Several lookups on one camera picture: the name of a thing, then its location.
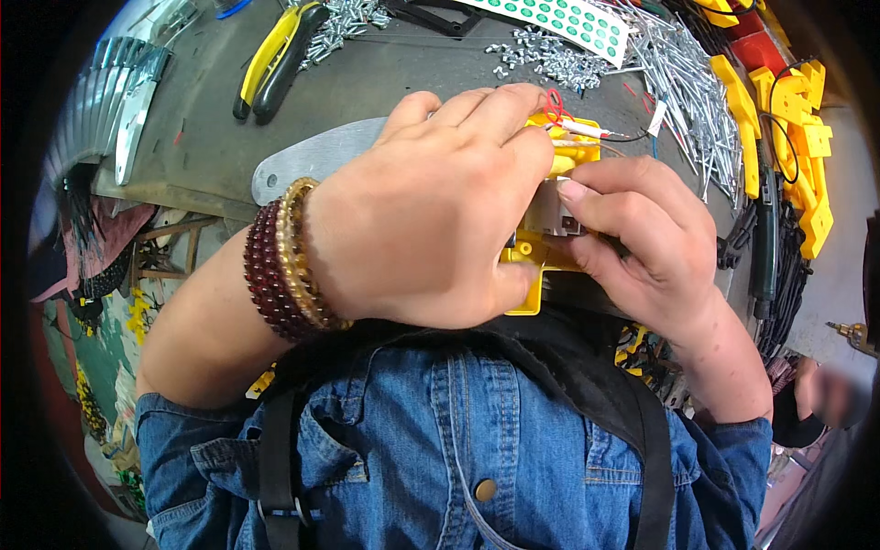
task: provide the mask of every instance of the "blue denim shirt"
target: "blue denim shirt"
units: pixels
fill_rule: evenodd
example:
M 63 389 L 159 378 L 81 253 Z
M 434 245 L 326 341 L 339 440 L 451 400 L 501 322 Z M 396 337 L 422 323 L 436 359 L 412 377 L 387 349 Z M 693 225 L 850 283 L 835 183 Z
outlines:
M 262 406 L 137 403 L 147 513 L 162 548 L 268 548 Z M 700 429 L 667 411 L 669 548 L 749 548 L 770 423 Z M 380 348 L 315 392 L 297 448 L 322 548 L 624 548 L 642 466 L 621 439 L 506 360 Z M 485 502 L 473 497 L 491 479 Z

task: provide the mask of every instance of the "beaded bracelet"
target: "beaded bracelet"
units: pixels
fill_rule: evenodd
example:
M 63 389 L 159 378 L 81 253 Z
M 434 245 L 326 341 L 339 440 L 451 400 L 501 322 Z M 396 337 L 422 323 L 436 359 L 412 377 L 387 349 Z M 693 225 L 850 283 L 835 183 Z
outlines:
M 305 255 L 302 208 L 316 185 L 311 178 L 294 181 L 281 199 L 260 209 L 247 235 L 245 279 L 251 299 L 272 330 L 288 341 L 348 327 L 324 303 Z

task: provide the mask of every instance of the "yellow pliers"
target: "yellow pliers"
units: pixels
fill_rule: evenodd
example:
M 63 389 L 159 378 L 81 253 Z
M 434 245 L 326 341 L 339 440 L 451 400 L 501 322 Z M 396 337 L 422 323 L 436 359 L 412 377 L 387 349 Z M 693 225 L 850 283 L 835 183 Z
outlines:
M 259 124 L 272 120 L 297 76 L 312 36 L 330 18 L 321 2 L 291 6 L 272 27 L 241 81 L 232 115 L 243 121 L 253 111 Z

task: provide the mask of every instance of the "red wire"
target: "red wire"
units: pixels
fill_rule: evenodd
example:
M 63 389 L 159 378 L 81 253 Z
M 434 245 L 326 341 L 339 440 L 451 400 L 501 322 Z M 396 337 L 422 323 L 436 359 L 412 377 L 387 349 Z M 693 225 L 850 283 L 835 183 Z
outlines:
M 569 114 L 568 111 L 562 108 L 562 97 L 559 95 L 559 92 L 556 90 L 556 88 L 550 88 L 549 90 L 547 90 L 547 104 L 544 107 L 544 116 L 546 116 L 547 119 L 553 123 L 553 125 L 559 126 L 560 128 L 562 127 L 562 125 L 559 123 L 559 121 L 562 120 L 563 116 L 567 116 L 569 117 L 569 119 L 572 119 L 571 114 Z

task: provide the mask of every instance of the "black wire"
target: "black wire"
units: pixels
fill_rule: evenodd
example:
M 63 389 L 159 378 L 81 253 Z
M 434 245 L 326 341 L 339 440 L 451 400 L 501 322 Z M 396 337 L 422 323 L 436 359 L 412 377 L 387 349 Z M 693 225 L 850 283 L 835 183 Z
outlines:
M 67 338 L 70 341 L 78 341 L 80 338 L 83 337 L 82 329 L 80 329 L 79 336 L 77 336 L 76 338 L 71 338 L 69 334 L 65 334 L 64 331 L 61 329 L 61 326 L 58 325 L 58 318 L 57 317 L 55 319 L 50 319 L 46 313 L 43 313 L 43 318 L 49 322 L 49 326 L 54 328 L 56 331 L 58 331 L 61 334 L 61 336 Z
M 788 179 L 788 176 L 785 174 L 785 170 L 782 169 L 782 163 L 779 162 L 779 157 L 776 155 L 776 138 L 774 137 L 773 129 L 770 128 L 770 152 L 773 154 L 773 161 L 776 163 L 776 166 L 779 168 L 779 172 L 782 174 L 782 178 L 786 180 L 787 183 L 795 183 L 797 178 L 801 175 L 801 166 L 797 162 L 797 154 L 795 153 L 795 146 L 791 142 L 791 138 L 788 137 L 788 132 L 785 128 L 782 127 L 782 123 L 776 120 L 776 116 L 773 115 L 773 92 L 776 89 L 776 83 L 779 82 L 779 79 L 782 78 L 789 70 L 792 70 L 794 67 L 799 65 L 803 65 L 804 63 L 809 63 L 811 61 L 816 61 L 816 57 L 811 55 L 802 61 L 795 61 L 785 66 L 785 69 L 776 73 L 776 76 L 773 79 L 773 84 L 770 85 L 770 94 L 767 96 L 767 108 L 770 110 L 770 113 L 761 113 L 758 115 L 760 118 L 762 115 L 765 115 L 769 118 L 769 120 L 773 121 L 776 126 L 779 127 L 779 130 L 782 132 L 782 135 L 785 136 L 785 141 L 788 142 L 788 146 L 791 148 L 791 156 L 795 158 L 795 177 L 792 180 Z
M 697 4 L 698 6 L 700 6 L 701 10 L 711 11 L 712 13 L 717 13 L 718 15 L 745 15 L 746 13 L 752 13 L 753 11 L 755 11 L 755 8 L 758 7 L 758 0 L 752 0 L 752 5 L 747 8 L 743 8 L 742 10 L 733 10 L 733 11 L 714 10 L 712 8 L 707 8 L 706 6 L 699 4 L 697 2 L 694 2 L 694 3 Z
M 639 141 L 640 139 L 643 139 L 643 138 L 649 136 L 648 130 L 646 130 L 645 128 L 639 128 L 639 129 L 642 131 L 642 135 L 641 135 L 641 136 L 628 137 L 627 139 L 612 139 L 612 138 L 610 138 L 610 137 L 600 137 L 599 139 L 602 140 L 603 142 L 611 142 L 611 143 L 631 143 L 631 142 L 637 142 L 637 141 Z
M 785 175 L 785 170 L 782 169 L 782 164 L 780 164 L 779 159 L 776 157 L 776 141 L 773 137 L 773 130 L 770 131 L 770 149 L 773 152 L 773 160 L 777 166 L 779 166 L 779 172 L 784 180 L 788 183 L 795 183 L 797 181 L 797 177 L 801 173 L 801 165 L 797 162 L 797 154 L 795 153 L 795 145 L 791 142 L 791 138 L 788 137 L 788 132 L 785 131 L 785 128 L 782 127 L 782 123 L 776 120 L 776 117 L 771 115 L 770 113 L 761 113 L 758 115 L 758 118 L 764 117 L 769 121 L 772 121 L 773 124 L 779 127 L 779 130 L 782 132 L 782 135 L 785 136 L 785 141 L 788 142 L 788 146 L 791 149 L 791 156 L 795 158 L 795 178 L 793 180 L 789 180 L 788 176 Z

